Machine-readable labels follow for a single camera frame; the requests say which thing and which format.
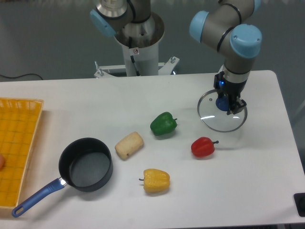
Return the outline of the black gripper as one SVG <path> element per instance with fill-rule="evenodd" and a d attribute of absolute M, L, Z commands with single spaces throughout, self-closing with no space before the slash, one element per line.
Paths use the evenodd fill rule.
<path fill-rule="evenodd" d="M 220 83 L 220 88 L 222 92 L 227 95 L 228 100 L 228 111 L 227 115 L 238 114 L 242 112 L 247 103 L 245 100 L 241 99 L 241 92 L 244 89 L 247 81 L 241 83 L 233 83 L 228 80 L 222 80 Z"/>

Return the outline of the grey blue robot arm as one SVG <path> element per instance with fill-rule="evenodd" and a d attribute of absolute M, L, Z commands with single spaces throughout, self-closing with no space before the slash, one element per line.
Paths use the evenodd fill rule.
<path fill-rule="evenodd" d="M 258 0 L 221 0 L 220 8 L 200 11 L 192 18 L 189 34 L 224 56 L 222 70 L 214 78 L 216 106 L 227 114 L 246 108 L 241 99 L 255 58 L 260 52 L 260 30 L 244 21 L 260 6 Z M 121 45 L 128 76 L 158 75 L 159 42 L 165 26 L 148 0 L 100 0 L 90 12 L 96 28 Z"/>

